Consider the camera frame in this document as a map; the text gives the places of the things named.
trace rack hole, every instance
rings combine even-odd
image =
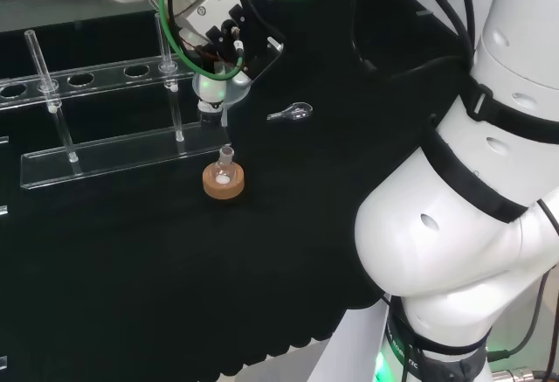
[[[149,67],[146,65],[130,66],[124,69],[124,74],[129,78],[140,78],[149,72]]]
[[[429,229],[431,229],[432,231],[438,231],[438,223],[437,221],[432,218],[431,216],[428,216],[426,214],[422,214],[421,215],[421,221],[423,222],[423,224],[425,226],[427,226]]]
[[[498,153],[499,155],[508,155],[508,145],[501,140],[497,140],[494,137],[488,137],[487,144],[494,152]]]
[[[91,73],[82,73],[70,76],[68,78],[68,83],[73,87],[85,87],[93,82],[93,79],[95,79],[95,76]]]
[[[0,96],[3,98],[10,100],[13,98],[17,98],[19,95],[22,95],[27,90],[27,86],[23,83],[17,83],[16,85],[9,85],[0,91]]]

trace black tablecloth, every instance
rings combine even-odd
[[[257,6],[288,37],[286,56],[231,113],[245,192],[205,196],[215,155],[33,191],[22,153],[58,146],[44,107],[0,114],[0,381],[213,381],[324,339],[347,308],[378,296],[355,257],[367,195],[410,153],[430,113],[456,95],[455,66],[397,82],[363,80],[349,0]],[[362,51],[385,72],[456,52],[412,0],[360,0]],[[153,13],[37,28],[52,70],[157,54]],[[21,31],[0,36],[0,76],[32,74]],[[185,122],[196,98],[181,91]],[[269,124],[292,102],[306,122]],[[168,127],[162,87],[65,102],[75,142]]]

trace black strap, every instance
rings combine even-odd
[[[424,128],[421,149],[432,168],[453,190],[492,218],[510,223],[517,220],[528,209],[501,196],[467,169],[437,133],[432,120],[429,120]]]
[[[460,98],[466,112],[477,122],[488,122],[502,130],[540,143],[559,144],[559,122],[524,114],[498,102],[491,89],[464,75]]]

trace clear acrylic rack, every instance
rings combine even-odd
[[[223,127],[183,124],[179,83],[193,72],[171,55],[155,14],[161,56],[50,73],[34,31],[25,39],[37,75],[0,80],[0,111],[45,104],[59,133],[61,147],[21,156],[20,184],[27,190],[77,179],[130,170],[154,163],[217,151],[230,143]],[[62,100],[130,87],[161,83],[167,89],[173,126],[133,135],[74,144],[63,113]]]

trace green cable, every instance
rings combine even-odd
[[[178,57],[186,64],[186,66],[188,66],[194,72],[200,73],[208,79],[221,81],[221,80],[229,80],[229,79],[235,77],[237,75],[237,73],[239,73],[241,71],[241,67],[243,65],[243,58],[242,57],[238,58],[237,65],[235,66],[235,68],[233,70],[231,70],[229,73],[226,73],[226,74],[209,73],[209,72],[206,72],[204,69],[200,68],[199,66],[197,66],[196,64],[194,64],[188,57],[186,57],[186,55],[183,53],[183,50],[181,49],[181,47],[179,47],[177,45],[177,43],[175,42],[175,39],[173,38],[173,34],[171,34],[171,30],[169,29],[169,24],[167,22],[167,13],[166,13],[166,10],[165,10],[165,0],[159,0],[159,15],[161,16],[161,25],[163,27],[163,30],[165,31],[165,36],[167,37],[167,40],[169,41],[169,44],[171,45],[171,47],[173,47],[173,50],[175,50],[176,54],[178,54]]]

